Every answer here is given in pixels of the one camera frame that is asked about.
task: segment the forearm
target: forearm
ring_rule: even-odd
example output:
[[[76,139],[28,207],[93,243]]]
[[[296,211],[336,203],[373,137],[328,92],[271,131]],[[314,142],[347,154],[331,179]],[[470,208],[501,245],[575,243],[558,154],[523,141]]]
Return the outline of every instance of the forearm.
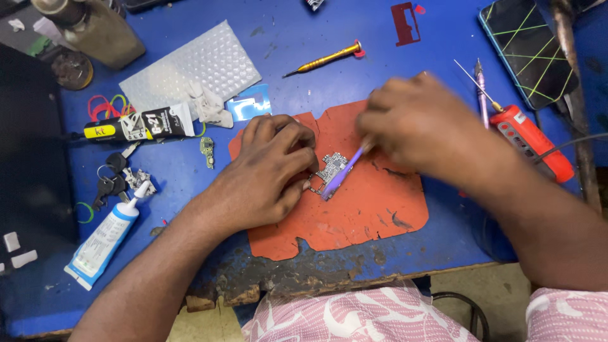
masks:
[[[544,178],[513,149],[468,194],[498,220],[531,282],[551,288],[608,290],[608,225],[581,200]]]
[[[166,341],[188,285],[224,238],[197,201],[204,199],[188,204],[101,292],[70,341]]]

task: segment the orange silicone mat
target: orange silicone mat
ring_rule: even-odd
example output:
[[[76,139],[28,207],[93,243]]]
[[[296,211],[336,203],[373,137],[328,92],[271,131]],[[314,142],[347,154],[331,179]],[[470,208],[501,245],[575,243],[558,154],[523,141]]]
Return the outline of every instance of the orange silicone mat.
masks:
[[[361,139],[355,133],[354,121],[365,103],[331,107],[318,120],[312,113],[295,116],[315,132],[315,153],[321,169],[325,167],[321,160],[325,155],[339,152],[351,158],[355,154]],[[229,144],[232,160],[241,148],[242,133]],[[322,183],[316,175],[311,182],[315,189]],[[417,231],[428,218],[420,176],[413,170],[400,169],[377,151],[359,159],[329,201],[305,191],[284,220],[250,229],[248,235],[254,256],[283,260],[298,254],[296,237],[305,239],[316,251],[337,250]]]

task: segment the bubble wrap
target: bubble wrap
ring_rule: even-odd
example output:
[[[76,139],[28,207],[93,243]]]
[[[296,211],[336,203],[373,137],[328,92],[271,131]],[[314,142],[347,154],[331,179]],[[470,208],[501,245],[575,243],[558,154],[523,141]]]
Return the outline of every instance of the bubble wrap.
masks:
[[[224,20],[186,45],[120,82],[120,89],[138,111],[188,102],[188,81],[201,82],[227,101],[262,79]]]

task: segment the purple brush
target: purple brush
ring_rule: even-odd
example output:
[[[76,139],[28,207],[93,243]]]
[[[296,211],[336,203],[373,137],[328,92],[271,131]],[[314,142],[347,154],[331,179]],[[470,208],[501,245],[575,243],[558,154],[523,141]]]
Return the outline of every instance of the purple brush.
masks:
[[[350,171],[351,167],[353,167],[353,165],[357,162],[357,159],[359,159],[359,157],[363,154],[363,147],[360,147],[359,150],[357,151],[357,153],[354,154],[353,158],[348,162],[348,165],[346,165],[346,167],[340,171],[331,181],[329,184],[327,184],[325,186],[325,188],[323,189],[323,192],[321,192],[321,198],[323,198],[325,201],[330,199],[330,196],[334,193],[334,191],[337,190],[337,188],[340,186],[340,184],[342,184],[342,181],[344,180],[344,178],[346,178],[346,175],[348,175],[348,172]]]

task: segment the hand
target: hand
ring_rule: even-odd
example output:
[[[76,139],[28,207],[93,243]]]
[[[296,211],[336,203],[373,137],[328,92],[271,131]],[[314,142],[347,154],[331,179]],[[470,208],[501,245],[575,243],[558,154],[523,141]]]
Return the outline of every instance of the hand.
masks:
[[[372,92],[367,106],[357,120],[364,141],[381,146],[398,164],[455,186],[493,172],[491,159],[513,151],[426,72],[390,79]]]
[[[277,223],[310,185],[306,179],[288,184],[291,178],[319,171],[314,147],[314,132],[291,116],[257,116],[243,131],[238,157],[192,206],[204,205],[213,224],[228,234]]]

